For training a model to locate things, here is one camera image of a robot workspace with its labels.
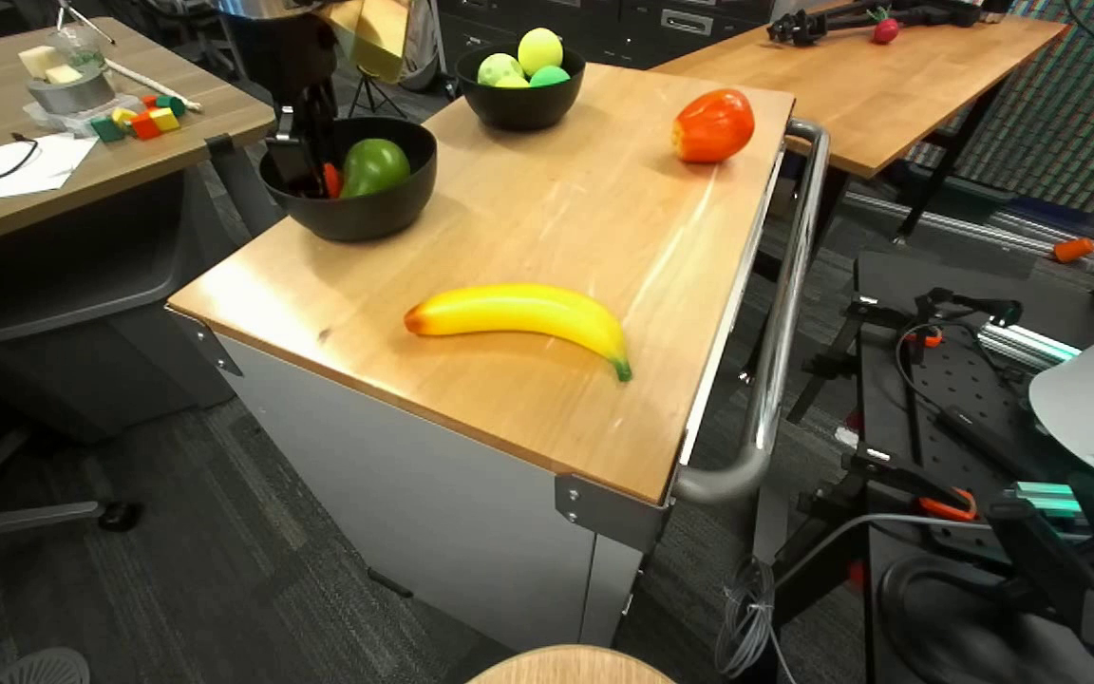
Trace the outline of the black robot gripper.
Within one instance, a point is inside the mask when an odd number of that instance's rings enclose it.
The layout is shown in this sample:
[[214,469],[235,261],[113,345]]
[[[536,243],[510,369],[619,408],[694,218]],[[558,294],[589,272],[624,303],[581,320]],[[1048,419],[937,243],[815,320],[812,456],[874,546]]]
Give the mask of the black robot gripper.
[[267,143],[272,182],[320,189],[320,168],[330,155],[335,120],[335,30],[315,14],[235,18],[230,23],[247,77],[268,91],[278,130]]

